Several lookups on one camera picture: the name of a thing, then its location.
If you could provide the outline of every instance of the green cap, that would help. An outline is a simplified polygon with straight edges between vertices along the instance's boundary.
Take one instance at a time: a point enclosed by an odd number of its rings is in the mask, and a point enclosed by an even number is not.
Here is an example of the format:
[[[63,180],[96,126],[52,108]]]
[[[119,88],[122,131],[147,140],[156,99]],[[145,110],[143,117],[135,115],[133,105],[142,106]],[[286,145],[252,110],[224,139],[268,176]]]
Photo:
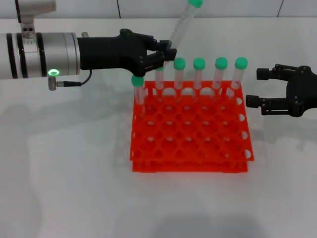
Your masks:
[[[228,67],[228,60],[225,57],[219,57],[216,59],[215,66],[217,69],[224,70]]]
[[[176,58],[174,61],[174,69],[183,70],[186,66],[186,62],[183,58]]]
[[[137,76],[132,76],[132,85],[133,87],[142,87],[144,84],[144,78],[143,77],[137,77]]]
[[[237,69],[245,70],[248,67],[248,60],[244,57],[239,57],[236,60],[235,66]]]
[[[195,8],[200,8],[204,1],[203,0],[188,0],[188,3],[192,6],[194,6]]]
[[[203,70],[206,67],[206,62],[203,58],[196,58],[194,60],[194,69]]]

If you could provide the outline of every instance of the robotic arm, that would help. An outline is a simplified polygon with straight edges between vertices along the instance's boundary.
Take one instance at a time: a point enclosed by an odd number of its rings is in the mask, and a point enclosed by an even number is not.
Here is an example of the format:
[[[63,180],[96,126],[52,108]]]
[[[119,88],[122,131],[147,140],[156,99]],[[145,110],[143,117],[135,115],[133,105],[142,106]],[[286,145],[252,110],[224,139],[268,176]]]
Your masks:
[[[15,5],[21,33],[0,34],[0,79],[48,76],[54,90],[56,86],[81,86],[79,82],[56,84],[55,76],[124,68],[141,77],[176,56],[169,40],[158,42],[128,29],[120,30],[116,37],[99,38],[87,33],[82,38],[75,33],[36,33],[34,17],[55,11],[55,0],[15,0]],[[148,55],[147,50],[155,53]]]

